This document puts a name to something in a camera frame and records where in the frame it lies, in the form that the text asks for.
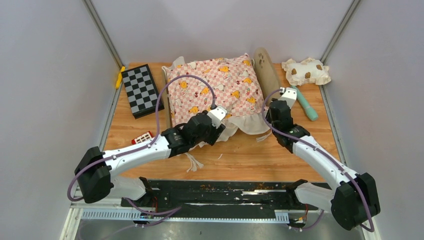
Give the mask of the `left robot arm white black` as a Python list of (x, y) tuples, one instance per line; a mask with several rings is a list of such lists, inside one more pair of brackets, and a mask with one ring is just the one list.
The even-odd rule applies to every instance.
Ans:
[(149, 206), (153, 193), (142, 183), (125, 180), (119, 175), (151, 161), (172, 158), (189, 152), (201, 142), (214, 145), (226, 128), (222, 123), (226, 112), (222, 109), (203, 111), (191, 117), (187, 123), (171, 127), (152, 140), (128, 147), (101, 151), (99, 147), (89, 148), (74, 170), (75, 178), (85, 203), (96, 203), (114, 190), (124, 190), (124, 184), (136, 187), (126, 197), (140, 206)]

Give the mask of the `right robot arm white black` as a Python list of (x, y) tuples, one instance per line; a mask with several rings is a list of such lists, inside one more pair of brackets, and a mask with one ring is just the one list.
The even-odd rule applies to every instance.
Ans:
[(305, 128), (293, 122), (285, 100), (271, 100), (265, 122), (278, 143), (308, 163), (329, 186), (320, 187), (303, 179), (296, 181), (294, 189), (285, 195), (290, 208), (312, 205), (331, 213), (348, 231), (372, 222), (381, 212), (375, 179), (367, 172), (357, 173), (330, 155)]

